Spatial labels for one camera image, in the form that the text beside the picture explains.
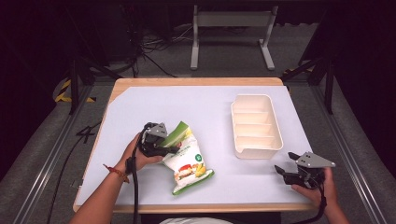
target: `plastic container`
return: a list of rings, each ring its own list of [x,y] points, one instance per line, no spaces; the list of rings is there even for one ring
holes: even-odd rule
[[[237,95],[231,106],[235,155],[240,159],[271,159],[283,141],[268,95]]]

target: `string bracelet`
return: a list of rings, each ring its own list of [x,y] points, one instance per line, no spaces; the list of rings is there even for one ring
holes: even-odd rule
[[[110,167],[110,166],[106,166],[105,164],[103,164],[103,165],[107,168],[107,170],[108,170],[110,173],[111,173],[111,172],[114,172],[114,173],[118,174],[120,177],[123,178],[123,180],[124,180],[125,183],[128,183],[128,184],[129,184],[128,175],[126,175],[125,173],[123,173],[123,172],[117,170],[116,168],[113,168],[113,167]]]

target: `white paper sheet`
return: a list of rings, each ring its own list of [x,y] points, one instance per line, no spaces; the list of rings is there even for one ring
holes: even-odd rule
[[[240,160],[234,155],[231,103],[237,94],[271,97],[284,146],[271,160]],[[82,205],[147,122],[164,122],[168,132],[183,120],[190,125],[208,169],[215,174],[178,196],[173,171],[161,164],[138,172],[140,204],[306,203],[284,184],[274,165],[296,172],[288,152],[312,151],[286,87],[132,87],[106,112],[97,146],[76,205]],[[116,204],[134,204],[134,184],[124,184]]]

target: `green and white bag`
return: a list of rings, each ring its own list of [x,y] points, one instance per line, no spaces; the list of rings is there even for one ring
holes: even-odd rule
[[[163,158],[163,163],[174,171],[177,183],[173,190],[174,195],[208,179],[215,173],[213,170],[206,169],[198,142],[189,125],[182,121],[165,138],[161,147],[180,147],[176,154],[168,154]]]

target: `triangular gray bracket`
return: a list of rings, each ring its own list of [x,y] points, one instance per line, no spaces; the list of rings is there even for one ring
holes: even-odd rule
[[[166,127],[164,123],[157,124],[156,126],[148,129],[148,133],[162,138],[168,136],[168,132],[166,131]]]
[[[297,165],[307,168],[335,167],[335,163],[328,161],[312,152],[305,152],[297,161]]]

